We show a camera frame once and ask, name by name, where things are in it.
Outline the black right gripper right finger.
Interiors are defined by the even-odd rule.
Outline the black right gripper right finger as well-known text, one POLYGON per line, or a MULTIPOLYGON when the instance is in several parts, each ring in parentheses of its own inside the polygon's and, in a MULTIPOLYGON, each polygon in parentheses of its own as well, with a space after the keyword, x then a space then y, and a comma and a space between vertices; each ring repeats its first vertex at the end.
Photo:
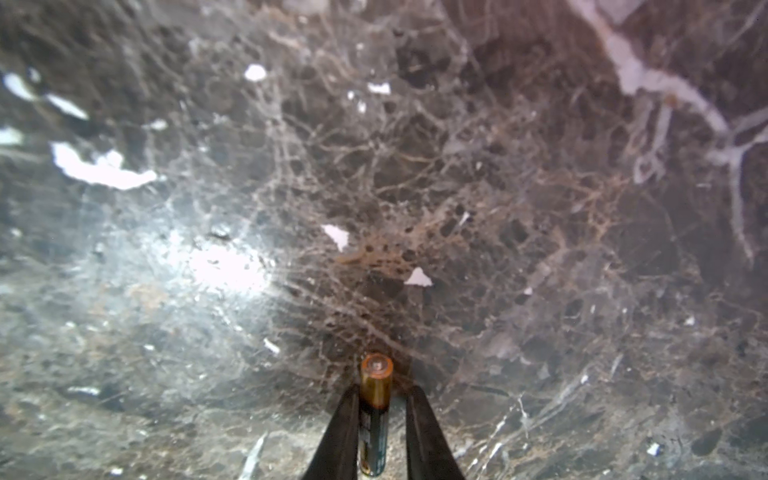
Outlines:
POLYGON ((407 478, 409 480, 464 480, 424 390, 406 396, 407 478))

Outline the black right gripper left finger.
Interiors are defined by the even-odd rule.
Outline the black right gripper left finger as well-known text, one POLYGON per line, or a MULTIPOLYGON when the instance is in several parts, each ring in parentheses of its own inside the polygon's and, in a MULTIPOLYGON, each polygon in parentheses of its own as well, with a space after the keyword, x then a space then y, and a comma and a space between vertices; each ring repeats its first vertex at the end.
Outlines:
POLYGON ((358 476, 359 386, 342 395, 302 480, 356 480, 358 476))

